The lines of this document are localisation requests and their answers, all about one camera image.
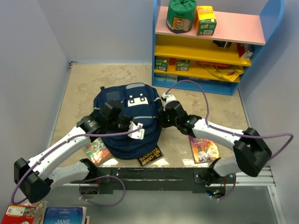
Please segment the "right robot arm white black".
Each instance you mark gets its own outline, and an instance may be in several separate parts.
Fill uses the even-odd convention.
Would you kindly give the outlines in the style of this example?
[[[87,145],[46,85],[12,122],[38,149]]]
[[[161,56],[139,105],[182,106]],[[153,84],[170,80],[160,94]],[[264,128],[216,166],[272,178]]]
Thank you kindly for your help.
[[[234,156],[216,159],[200,173],[200,177],[209,183],[219,183],[225,176],[239,172],[257,177],[272,156],[255,129],[243,131],[207,124],[202,117],[187,114],[176,100],[160,109],[159,121],[163,128],[174,126],[184,135],[211,140],[234,152]]]

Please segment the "navy blue school backpack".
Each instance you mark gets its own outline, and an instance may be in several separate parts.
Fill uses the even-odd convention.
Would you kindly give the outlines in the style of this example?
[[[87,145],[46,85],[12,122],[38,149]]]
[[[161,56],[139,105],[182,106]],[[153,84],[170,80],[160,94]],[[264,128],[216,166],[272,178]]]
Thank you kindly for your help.
[[[122,114],[141,123],[144,129],[142,140],[128,135],[102,138],[111,154],[122,160],[138,159],[151,152],[157,146],[162,127],[158,122],[162,101],[157,90],[144,83],[100,88],[93,100],[93,107],[103,108],[106,102],[114,100],[123,106]]]

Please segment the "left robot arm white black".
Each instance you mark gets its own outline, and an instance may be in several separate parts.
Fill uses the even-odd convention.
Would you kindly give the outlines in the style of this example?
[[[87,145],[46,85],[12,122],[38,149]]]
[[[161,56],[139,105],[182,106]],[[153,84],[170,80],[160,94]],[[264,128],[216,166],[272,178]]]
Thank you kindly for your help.
[[[25,160],[19,158],[14,163],[14,182],[16,188],[11,202],[20,190],[26,200],[36,203],[45,198],[56,186],[73,181],[92,183],[97,177],[97,168],[89,159],[61,168],[59,165],[79,149],[88,146],[97,138],[115,136],[133,137],[142,126],[135,123],[132,117],[122,114],[123,107],[119,102],[105,103],[103,109],[94,109],[84,116],[61,140],[37,156]]]

